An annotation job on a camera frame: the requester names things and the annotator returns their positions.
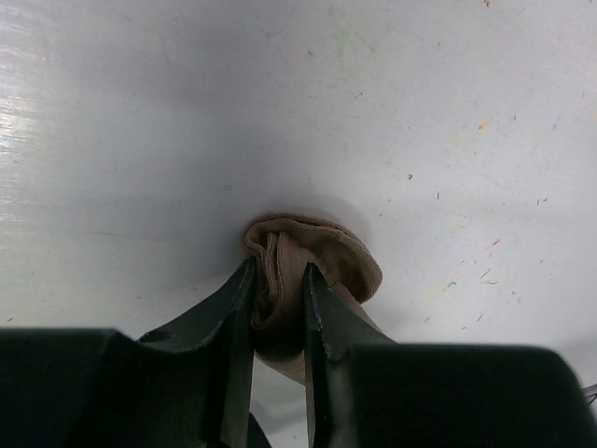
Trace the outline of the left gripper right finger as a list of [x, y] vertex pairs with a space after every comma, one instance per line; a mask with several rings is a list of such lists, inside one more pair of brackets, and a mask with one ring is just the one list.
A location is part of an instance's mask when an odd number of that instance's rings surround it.
[[589, 447], [575, 374], [541, 347], [396, 343], [309, 265], [302, 279], [312, 447]]

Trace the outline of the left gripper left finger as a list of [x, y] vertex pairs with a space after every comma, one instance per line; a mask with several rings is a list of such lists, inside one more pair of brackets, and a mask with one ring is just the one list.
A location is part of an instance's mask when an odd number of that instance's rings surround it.
[[138, 340], [115, 329], [1, 331], [5, 447], [254, 447], [256, 263]]

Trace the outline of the tan sock with red cuff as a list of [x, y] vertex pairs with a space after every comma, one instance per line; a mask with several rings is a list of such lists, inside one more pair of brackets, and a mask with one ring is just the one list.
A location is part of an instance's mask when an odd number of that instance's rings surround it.
[[250, 222], [241, 246], [257, 262], [252, 314], [259, 359], [305, 384], [302, 278], [317, 266], [332, 292], [371, 326], [362, 307], [382, 284], [382, 270], [365, 244], [340, 224], [320, 217], [279, 213]]

